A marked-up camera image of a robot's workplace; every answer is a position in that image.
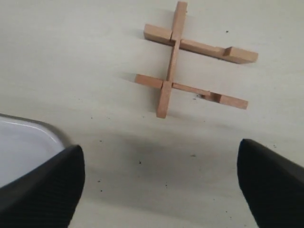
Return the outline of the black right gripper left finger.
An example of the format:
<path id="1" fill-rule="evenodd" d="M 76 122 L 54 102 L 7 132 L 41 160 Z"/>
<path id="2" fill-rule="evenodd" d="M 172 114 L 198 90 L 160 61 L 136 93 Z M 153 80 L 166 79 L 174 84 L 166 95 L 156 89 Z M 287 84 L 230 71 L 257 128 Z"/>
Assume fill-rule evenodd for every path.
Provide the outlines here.
<path id="1" fill-rule="evenodd" d="M 67 228 L 85 183 L 82 148 L 72 145 L 0 189 L 2 228 Z"/>

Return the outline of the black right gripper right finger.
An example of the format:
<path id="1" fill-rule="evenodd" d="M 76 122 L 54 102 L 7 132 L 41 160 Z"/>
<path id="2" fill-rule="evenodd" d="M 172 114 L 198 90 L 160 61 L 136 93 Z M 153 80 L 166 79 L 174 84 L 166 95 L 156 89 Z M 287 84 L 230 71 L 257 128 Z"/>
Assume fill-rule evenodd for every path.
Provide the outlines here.
<path id="1" fill-rule="evenodd" d="M 304 226 L 304 169 L 251 139 L 240 142 L 239 187 L 260 228 Z"/>

